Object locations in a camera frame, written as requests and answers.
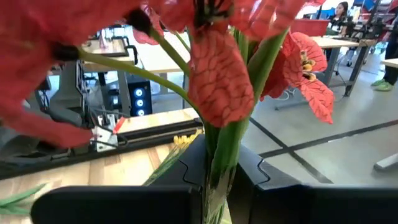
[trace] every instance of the blue led light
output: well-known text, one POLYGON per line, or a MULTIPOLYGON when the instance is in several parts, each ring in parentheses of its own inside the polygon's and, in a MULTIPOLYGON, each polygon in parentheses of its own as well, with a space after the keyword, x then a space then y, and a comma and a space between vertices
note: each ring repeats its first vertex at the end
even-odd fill
POLYGON ((136 106, 137 106, 137 107, 142 107, 142 106, 144 106, 144 100, 136 100, 136 106))
POLYGON ((144 116, 145 115, 145 111, 144 110, 137 110, 137 115, 138 116, 144 116))
POLYGON ((144 95, 145 95, 144 89, 142 89, 142 88, 136 88, 136 89, 134 90, 134 96, 135 96, 135 97, 144 97, 144 95))

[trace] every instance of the black floor line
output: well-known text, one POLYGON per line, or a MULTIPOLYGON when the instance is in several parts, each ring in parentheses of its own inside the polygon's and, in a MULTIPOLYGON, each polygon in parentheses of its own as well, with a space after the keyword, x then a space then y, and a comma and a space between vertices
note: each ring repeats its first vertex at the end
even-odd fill
POLYGON ((271 138, 276 144, 278 144, 282 149, 277 149, 276 151, 283 151, 283 153, 289 153, 293 159, 295 159, 298 163, 300 163, 304 169, 311 174, 314 178, 316 178, 319 182, 324 184, 332 184, 333 182, 328 179, 325 175, 319 172, 315 167, 311 166, 305 159, 300 157, 297 153, 290 149, 285 143, 283 143, 279 138, 273 135, 270 131, 268 131, 264 126, 259 124, 255 119, 249 119, 252 124, 254 124, 257 128, 259 128, 264 134, 266 134, 269 138, 271 138))
POLYGON ((316 140, 312 140, 312 141, 308 141, 308 142, 304 142, 304 143, 300 143, 294 146, 290 146, 288 147, 288 149, 283 148, 282 149, 276 149, 270 152, 264 152, 262 154, 260 154, 261 157, 263 158, 268 158, 268 157, 272 157, 272 156, 278 156, 281 154, 285 154, 288 153, 289 151, 297 151, 297 150, 301 150, 301 149, 306 149, 308 147, 312 147, 312 146, 317 146, 319 144, 324 144, 324 143, 328 143, 330 141, 334 141, 337 139, 342 139, 342 138, 347 138, 347 137, 351 137, 354 136, 356 134, 362 134, 362 133, 366 133, 369 131, 375 131, 381 128, 388 128, 390 126, 394 126, 398 124, 398 119, 397 120, 393 120, 393 121, 389 121, 386 123, 382 123, 382 124, 377 124, 377 125, 373 125, 373 126, 369 126, 366 128, 361 128, 361 129, 357 129, 357 130, 353 130, 353 131, 347 131, 345 133, 341 133, 341 134, 335 134, 332 136, 328 136, 325 138, 320 138, 320 139, 316 139, 316 140))

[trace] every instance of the red fabric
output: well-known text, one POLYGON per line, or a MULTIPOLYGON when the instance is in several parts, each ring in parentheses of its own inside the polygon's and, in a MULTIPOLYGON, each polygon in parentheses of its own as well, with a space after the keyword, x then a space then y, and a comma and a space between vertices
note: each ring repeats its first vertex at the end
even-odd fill
POLYGON ((301 33, 288 34, 282 45, 261 97, 270 95, 279 97, 287 85, 298 88, 321 121, 332 124, 334 96, 321 81, 310 81, 303 75, 302 52, 315 64, 312 71, 324 71, 327 68, 322 49, 309 36, 301 33))
POLYGON ((135 0, 1 0, 0 118, 6 126, 61 147, 90 140, 90 130, 27 113, 22 102, 44 80, 56 61, 51 44, 80 45, 89 35, 111 25, 135 0))

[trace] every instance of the wooden tabletop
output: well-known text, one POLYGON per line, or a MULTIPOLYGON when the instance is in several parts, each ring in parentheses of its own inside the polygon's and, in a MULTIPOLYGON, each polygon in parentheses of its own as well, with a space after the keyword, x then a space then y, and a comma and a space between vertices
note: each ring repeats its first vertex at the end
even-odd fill
MULTIPOLYGON (((180 34, 182 39, 189 46, 188 34, 184 32, 180 34)), ((181 55, 184 61, 188 62, 190 60, 190 54, 182 45, 182 43, 177 39, 177 37, 170 32, 165 32, 165 39, 174 47, 174 49, 181 55)), ((335 40, 329 37, 312 37, 317 44, 325 48, 335 48, 335 47, 356 47, 358 43, 350 42, 346 40, 335 40)), ((138 44, 134 38, 130 39, 130 42, 137 47, 139 58, 144 66, 144 68, 152 73, 168 73, 168 72, 181 72, 180 67, 167 55, 163 48, 159 45, 149 45, 149 44, 138 44)), ((99 51, 98 43, 93 42, 90 47, 84 48, 88 52, 96 53, 99 51)), ((111 50, 120 50, 117 46, 111 47, 111 50)), ((122 60, 125 62, 134 61, 134 56, 130 55, 128 57, 115 57, 116 60, 122 60)), ((86 62, 84 64, 86 72, 107 72, 114 70, 103 65, 98 65, 95 63, 86 62)))
POLYGON ((346 40, 336 40, 327 37, 312 37, 313 40, 323 49, 336 48, 336 47, 357 47, 359 44, 356 42, 346 40))
MULTIPOLYGON (((180 36, 189 46, 188 34, 184 32, 183 34, 180 34, 180 36)), ((190 53, 175 35, 170 32, 165 32, 164 38, 181 55, 184 61, 188 62, 190 60, 190 53)), ((137 47, 139 58, 146 70, 152 73, 181 72, 181 68, 169 57, 169 55, 167 55, 160 45, 138 43, 134 43, 134 45, 137 47)))
MULTIPOLYGON (((144 129, 197 118, 189 108, 141 117, 129 118, 120 132, 144 129)), ((29 190, 39 184, 47 185, 34 198, 49 190, 68 185, 141 185, 173 149, 174 144, 141 149, 93 161, 50 169, 34 174, 0 180, 0 198, 29 190)), ((31 223, 29 217, 0 215, 0 223, 31 223)))
POLYGON ((398 68, 398 58, 381 60, 381 63, 386 66, 398 68))

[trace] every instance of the yellow flower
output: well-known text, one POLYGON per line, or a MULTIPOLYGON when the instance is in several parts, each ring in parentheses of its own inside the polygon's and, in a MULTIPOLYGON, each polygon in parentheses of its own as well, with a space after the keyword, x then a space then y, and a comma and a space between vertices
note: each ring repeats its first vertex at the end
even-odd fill
POLYGON ((176 146, 180 146, 182 148, 187 148, 192 142, 193 140, 195 140, 195 138, 198 136, 198 134, 202 134, 202 130, 201 129, 197 129, 195 134, 192 134, 191 136, 187 137, 187 136, 174 136, 174 144, 176 146))

